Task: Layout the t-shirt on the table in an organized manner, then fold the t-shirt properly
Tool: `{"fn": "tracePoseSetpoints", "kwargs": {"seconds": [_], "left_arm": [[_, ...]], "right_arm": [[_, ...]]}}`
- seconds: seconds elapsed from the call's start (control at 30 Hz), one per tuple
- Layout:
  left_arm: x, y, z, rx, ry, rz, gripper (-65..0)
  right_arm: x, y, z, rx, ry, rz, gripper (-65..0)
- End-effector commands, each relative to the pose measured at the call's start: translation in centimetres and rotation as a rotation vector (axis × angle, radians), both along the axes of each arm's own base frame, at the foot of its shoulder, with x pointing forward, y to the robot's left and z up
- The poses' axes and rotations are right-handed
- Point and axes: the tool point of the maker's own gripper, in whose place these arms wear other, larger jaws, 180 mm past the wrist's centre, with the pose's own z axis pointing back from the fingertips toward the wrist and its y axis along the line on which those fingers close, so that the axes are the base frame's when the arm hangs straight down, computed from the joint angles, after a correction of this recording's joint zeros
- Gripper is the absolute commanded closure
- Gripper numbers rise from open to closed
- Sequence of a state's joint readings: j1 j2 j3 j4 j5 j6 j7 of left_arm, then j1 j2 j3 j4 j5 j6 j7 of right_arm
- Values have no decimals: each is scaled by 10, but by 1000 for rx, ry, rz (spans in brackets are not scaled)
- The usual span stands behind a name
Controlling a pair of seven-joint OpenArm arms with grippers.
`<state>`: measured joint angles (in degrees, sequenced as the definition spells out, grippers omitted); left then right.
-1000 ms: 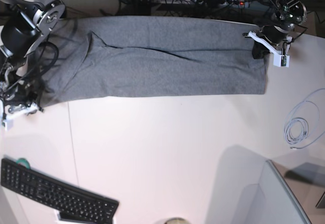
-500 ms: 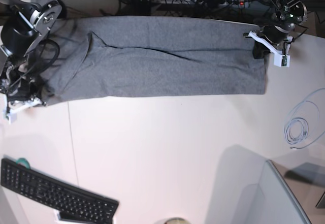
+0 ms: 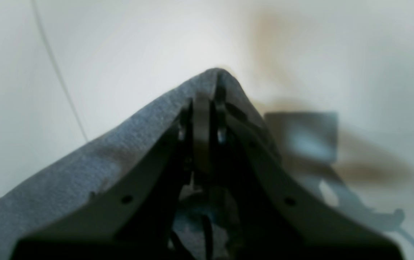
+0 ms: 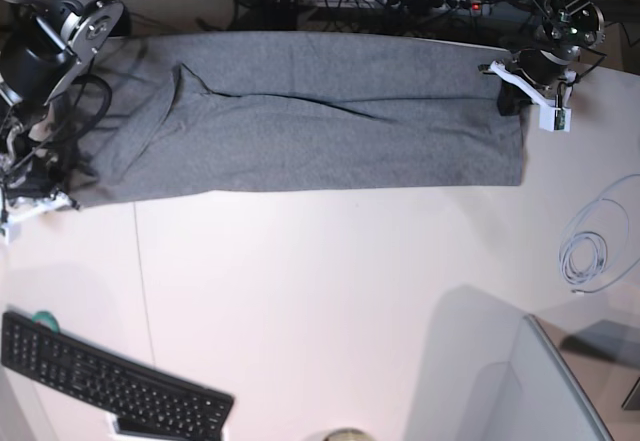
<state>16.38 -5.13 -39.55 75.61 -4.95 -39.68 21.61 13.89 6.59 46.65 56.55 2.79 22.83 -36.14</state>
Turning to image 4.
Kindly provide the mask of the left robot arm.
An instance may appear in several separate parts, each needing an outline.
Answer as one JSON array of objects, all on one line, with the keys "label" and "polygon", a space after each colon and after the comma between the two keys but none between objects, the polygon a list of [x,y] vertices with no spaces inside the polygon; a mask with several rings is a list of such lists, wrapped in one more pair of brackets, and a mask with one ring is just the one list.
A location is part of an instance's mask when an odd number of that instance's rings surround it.
[{"label": "left robot arm", "polygon": [[604,40],[604,16],[590,0],[499,0],[539,20],[526,38],[505,37],[510,56],[480,68],[501,78],[497,100],[503,116],[515,116],[528,105],[549,104],[558,122],[568,122],[572,89],[593,70],[570,69],[584,51],[593,53]]}]

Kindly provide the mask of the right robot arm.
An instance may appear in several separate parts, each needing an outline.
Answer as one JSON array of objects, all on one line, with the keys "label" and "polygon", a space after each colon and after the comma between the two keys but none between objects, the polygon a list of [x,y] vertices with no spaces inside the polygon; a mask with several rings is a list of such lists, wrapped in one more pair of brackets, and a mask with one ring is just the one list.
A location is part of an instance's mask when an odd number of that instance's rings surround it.
[{"label": "right robot arm", "polygon": [[121,0],[2,0],[13,16],[1,43],[1,202],[65,193],[82,137],[112,90],[93,62],[122,18]]}]

